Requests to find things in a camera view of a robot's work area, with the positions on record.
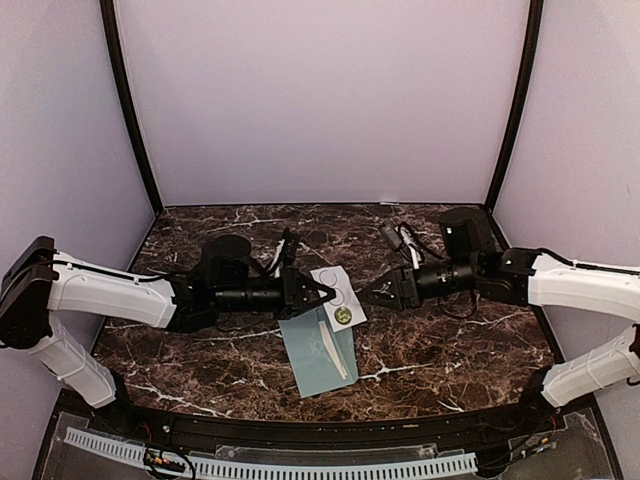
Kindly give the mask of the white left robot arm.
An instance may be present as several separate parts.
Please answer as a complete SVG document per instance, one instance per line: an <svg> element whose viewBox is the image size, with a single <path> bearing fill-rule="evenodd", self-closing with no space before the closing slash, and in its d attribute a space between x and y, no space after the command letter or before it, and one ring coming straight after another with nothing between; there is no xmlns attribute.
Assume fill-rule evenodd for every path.
<svg viewBox="0 0 640 480"><path fill-rule="evenodd" d="M188 271L142 275L76 259L41 236L23 252L1 283L1 345L35 356L120 436L141 427L126 388L62 325L59 311L134 321L177 333L213 327L223 313L270 313L290 320L335 299L333 288L293 263L298 235L284 231L268 266L252 256L250 241L222 235L201 248Z"/></svg>

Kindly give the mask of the white letter sheet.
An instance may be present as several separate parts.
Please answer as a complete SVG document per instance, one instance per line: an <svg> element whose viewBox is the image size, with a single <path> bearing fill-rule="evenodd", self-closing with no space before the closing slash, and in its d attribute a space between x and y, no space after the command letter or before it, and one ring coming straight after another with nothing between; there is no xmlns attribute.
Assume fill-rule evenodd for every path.
<svg viewBox="0 0 640 480"><path fill-rule="evenodd" d="M333 341L333 337L331 335L331 331L329 329L329 327L327 326L327 324L324 321L319 321L318 322L319 325L319 330L320 330L320 334L321 334L321 338L322 338L322 342L323 345L330 357L330 359L332 360L336 370L338 371L340 377L342 380L346 380L347 379L347 369L344 366L344 364L342 363L342 360L339 356L338 350L336 349L336 345Z"/></svg>

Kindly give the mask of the light blue paper envelope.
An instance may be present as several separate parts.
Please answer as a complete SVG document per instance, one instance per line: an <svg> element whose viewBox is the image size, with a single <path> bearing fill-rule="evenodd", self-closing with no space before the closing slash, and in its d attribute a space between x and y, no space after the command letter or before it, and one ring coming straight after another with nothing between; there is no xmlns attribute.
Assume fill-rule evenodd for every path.
<svg viewBox="0 0 640 480"><path fill-rule="evenodd" d="M346 380L341 379L323 345L319 321L324 321L331 331L336 349L347 369ZM323 307L290 320L280 320L279 328L302 398L344 388L359 379L352 330L334 332Z"/></svg>

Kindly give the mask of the white sticker seal sheet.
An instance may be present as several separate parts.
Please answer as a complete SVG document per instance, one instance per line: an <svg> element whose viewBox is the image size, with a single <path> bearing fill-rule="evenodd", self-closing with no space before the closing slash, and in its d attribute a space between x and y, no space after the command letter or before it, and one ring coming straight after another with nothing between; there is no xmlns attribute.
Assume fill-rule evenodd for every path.
<svg viewBox="0 0 640 480"><path fill-rule="evenodd" d="M324 304L324 309L334 332L340 332L367 321L362 305L351 285L350 278L342 266L315 269L311 271L311 275L314 280L336 290L336 298ZM353 314L353 319L348 325L340 325L334 319L334 311L341 306L348 307Z"/></svg>

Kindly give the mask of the round green gold seal sticker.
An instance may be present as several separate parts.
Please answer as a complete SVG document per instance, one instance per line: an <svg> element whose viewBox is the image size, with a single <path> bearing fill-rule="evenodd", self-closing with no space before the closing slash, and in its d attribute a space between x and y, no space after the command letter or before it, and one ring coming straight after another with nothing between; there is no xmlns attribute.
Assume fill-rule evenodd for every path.
<svg viewBox="0 0 640 480"><path fill-rule="evenodd" d="M334 311L334 319L340 325L348 325L353 319L353 314L348 307L341 306Z"/></svg>

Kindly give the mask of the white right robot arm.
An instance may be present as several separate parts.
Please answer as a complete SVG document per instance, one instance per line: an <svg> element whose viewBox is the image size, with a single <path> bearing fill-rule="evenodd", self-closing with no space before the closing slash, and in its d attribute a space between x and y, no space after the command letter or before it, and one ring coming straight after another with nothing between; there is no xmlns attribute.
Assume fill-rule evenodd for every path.
<svg viewBox="0 0 640 480"><path fill-rule="evenodd" d="M361 300L404 311L427 299L472 291L499 303L570 307L632 323L605 344L535 372L510 413L517 432L530 434L547 420L549 410L638 376L638 269L569 260L546 248L498 251L488 216L478 209L447 211L439 227L446 259L392 269L365 287Z"/></svg>

